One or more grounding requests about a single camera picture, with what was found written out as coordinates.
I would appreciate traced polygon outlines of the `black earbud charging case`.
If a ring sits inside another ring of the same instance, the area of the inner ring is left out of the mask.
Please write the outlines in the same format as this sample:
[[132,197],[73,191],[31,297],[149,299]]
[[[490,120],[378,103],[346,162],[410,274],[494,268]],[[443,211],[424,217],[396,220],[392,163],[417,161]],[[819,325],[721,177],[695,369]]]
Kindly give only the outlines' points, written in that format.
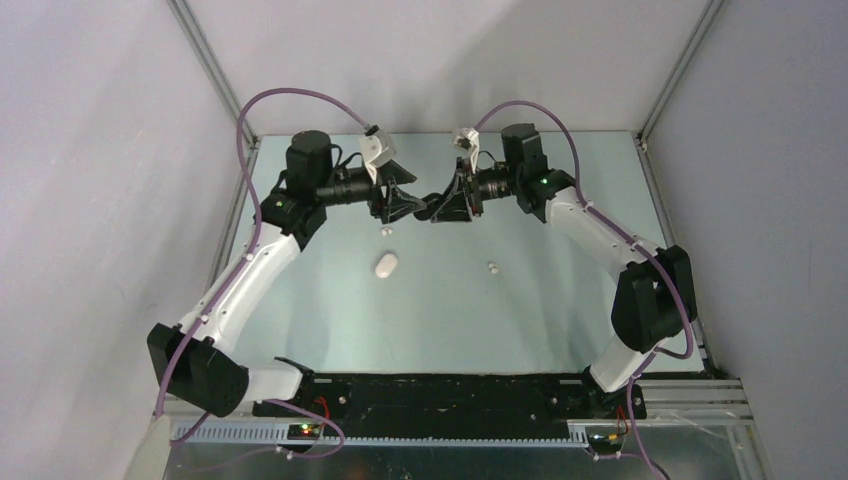
[[431,193],[422,198],[425,207],[414,213],[414,217],[418,221],[429,221],[431,223],[444,222],[444,215],[441,211],[444,205],[449,201],[445,194]]

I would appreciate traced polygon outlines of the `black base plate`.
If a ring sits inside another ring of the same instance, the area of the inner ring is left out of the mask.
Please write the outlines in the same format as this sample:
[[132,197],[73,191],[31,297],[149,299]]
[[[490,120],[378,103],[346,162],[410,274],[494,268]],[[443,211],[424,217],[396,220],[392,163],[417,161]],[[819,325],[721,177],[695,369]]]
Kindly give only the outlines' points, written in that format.
[[647,417],[640,387],[604,393],[578,374],[314,375],[291,402],[368,439],[568,439],[572,421]]

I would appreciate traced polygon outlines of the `aluminium front frame rail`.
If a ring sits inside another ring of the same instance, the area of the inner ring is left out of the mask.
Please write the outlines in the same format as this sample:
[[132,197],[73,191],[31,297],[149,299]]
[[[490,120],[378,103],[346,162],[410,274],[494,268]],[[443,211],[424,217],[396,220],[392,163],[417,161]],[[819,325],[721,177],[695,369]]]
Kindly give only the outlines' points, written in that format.
[[485,424],[497,420],[612,420],[633,408],[644,419],[656,404],[719,408],[746,401],[736,381],[649,378],[605,393],[586,375],[352,374],[309,376],[293,398],[350,428],[376,429],[392,418],[459,412]]

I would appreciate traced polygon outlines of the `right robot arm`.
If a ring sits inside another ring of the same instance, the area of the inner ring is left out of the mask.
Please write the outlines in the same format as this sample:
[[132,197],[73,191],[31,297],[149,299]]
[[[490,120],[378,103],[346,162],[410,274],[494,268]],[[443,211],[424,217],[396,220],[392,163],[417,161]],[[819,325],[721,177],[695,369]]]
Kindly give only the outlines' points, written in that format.
[[663,248],[619,225],[579,191],[575,177],[552,169],[540,133],[531,123],[501,132],[504,158],[481,168],[478,131],[461,129],[452,144],[463,151],[454,176],[441,193],[426,196],[416,217],[431,223],[470,222],[486,201],[513,197],[520,209],[543,223],[561,227],[616,283],[611,309],[612,338],[590,364],[581,392],[585,411],[606,418],[622,403],[620,389],[644,364],[663,352],[678,334],[686,338],[685,356],[695,351],[691,323],[697,301],[691,259],[681,247]]

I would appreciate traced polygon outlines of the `white earbud charging case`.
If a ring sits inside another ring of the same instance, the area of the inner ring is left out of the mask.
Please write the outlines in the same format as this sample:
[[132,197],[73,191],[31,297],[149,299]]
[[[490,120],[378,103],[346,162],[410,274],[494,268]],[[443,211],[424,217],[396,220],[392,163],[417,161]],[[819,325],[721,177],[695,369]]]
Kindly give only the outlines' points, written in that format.
[[374,274],[377,278],[389,278],[398,266],[398,257],[392,252],[383,254],[374,265]]

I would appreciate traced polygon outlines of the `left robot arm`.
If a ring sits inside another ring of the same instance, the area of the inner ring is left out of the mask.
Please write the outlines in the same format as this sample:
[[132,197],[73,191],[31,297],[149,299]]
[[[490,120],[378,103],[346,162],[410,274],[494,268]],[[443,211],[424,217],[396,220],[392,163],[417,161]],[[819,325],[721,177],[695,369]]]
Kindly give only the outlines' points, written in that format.
[[316,390],[302,380],[304,368],[288,360],[249,366],[234,349],[260,300],[325,223],[328,208],[364,202],[384,224],[424,209],[422,200],[402,190],[417,178],[395,162],[395,154],[391,136],[378,126],[359,139],[358,167],[325,132],[292,137],[284,170],[269,195],[254,202],[243,251],[176,325],[157,324],[148,334],[160,383],[157,416],[166,395],[217,417],[243,402],[267,400],[277,400],[292,416],[312,411]]

